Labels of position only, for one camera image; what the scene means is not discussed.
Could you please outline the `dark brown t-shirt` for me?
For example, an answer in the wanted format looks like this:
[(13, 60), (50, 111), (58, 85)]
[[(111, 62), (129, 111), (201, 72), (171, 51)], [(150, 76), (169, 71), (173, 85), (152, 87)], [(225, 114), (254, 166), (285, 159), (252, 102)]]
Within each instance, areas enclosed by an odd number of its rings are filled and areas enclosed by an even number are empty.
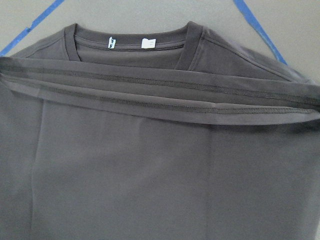
[(0, 59), (3, 240), (313, 240), (320, 85), (187, 23)]

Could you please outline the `blue tape line crosswise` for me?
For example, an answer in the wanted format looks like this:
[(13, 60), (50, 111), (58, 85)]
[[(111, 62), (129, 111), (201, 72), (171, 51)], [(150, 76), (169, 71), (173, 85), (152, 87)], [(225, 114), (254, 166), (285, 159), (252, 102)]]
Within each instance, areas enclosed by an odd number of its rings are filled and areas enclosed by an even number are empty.
[(249, 6), (246, 4), (246, 2), (244, 0), (234, 0), (233, 2), (237, 9), (240, 11), (240, 13), (243, 15), (247, 23), (257, 32), (260, 38), (268, 46), (275, 59), (278, 62), (287, 65), (288, 63), (286, 62), (276, 45), (273, 43), (269, 35), (266, 33), (266, 31), (264, 30), (256, 16), (253, 14)]

